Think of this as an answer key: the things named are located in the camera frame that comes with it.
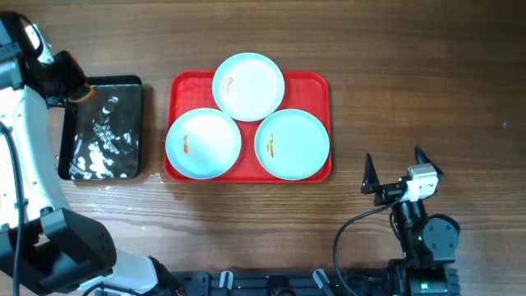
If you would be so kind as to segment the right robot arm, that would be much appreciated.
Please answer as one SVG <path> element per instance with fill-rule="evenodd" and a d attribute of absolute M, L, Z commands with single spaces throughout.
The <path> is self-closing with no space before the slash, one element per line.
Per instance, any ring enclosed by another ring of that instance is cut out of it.
<path fill-rule="evenodd" d="M 424 201 L 438 192 L 443 172 L 416 146 L 416 164 L 395 183 L 381 184 L 372 157 L 366 156 L 361 193 L 374 194 L 376 206 L 390 208 L 390 224 L 403 257 L 366 276 L 367 295 L 459 295 L 458 271 L 450 268 L 459 245 L 459 223 L 429 215 Z"/>

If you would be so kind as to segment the orange green sponge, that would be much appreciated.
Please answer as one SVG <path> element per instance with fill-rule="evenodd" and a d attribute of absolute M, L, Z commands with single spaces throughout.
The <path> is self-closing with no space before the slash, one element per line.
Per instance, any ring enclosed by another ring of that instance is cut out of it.
<path fill-rule="evenodd" d="M 72 55 L 72 66 L 75 69 L 72 74 L 73 88 L 72 92 L 67 97 L 67 102 L 71 104 L 80 104 L 91 99 L 95 95 L 95 89 L 88 83 L 87 77 L 78 64 L 75 55 Z"/>

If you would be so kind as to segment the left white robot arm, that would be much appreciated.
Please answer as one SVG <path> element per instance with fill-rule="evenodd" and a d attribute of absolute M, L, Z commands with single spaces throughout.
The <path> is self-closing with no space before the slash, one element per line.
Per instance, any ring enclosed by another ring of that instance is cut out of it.
<path fill-rule="evenodd" d="M 60 187 L 48 109 L 94 95 L 68 52 L 50 55 L 23 14 L 1 14 L 1 269 L 13 289 L 38 295 L 183 295 L 153 257 L 118 250 L 97 220 L 76 213 Z"/>

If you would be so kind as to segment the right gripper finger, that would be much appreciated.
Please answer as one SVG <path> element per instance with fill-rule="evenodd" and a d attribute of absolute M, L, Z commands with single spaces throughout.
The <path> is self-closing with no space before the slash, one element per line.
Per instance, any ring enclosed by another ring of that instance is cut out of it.
<path fill-rule="evenodd" d="M 415 146 L 414 153 L 417 164 L 430 164 L 436 171 L 438 178 L 442 178 L 444 176 L 443 171 L 427 157 L 420 146 Z"/>
<path fill-rule="evenodd" d="M 380 191 L 380 187 L 381 185 L 372 161 L 371 154 L 367 152 L 361 193 L 364 195 L 376 193 Z"/>

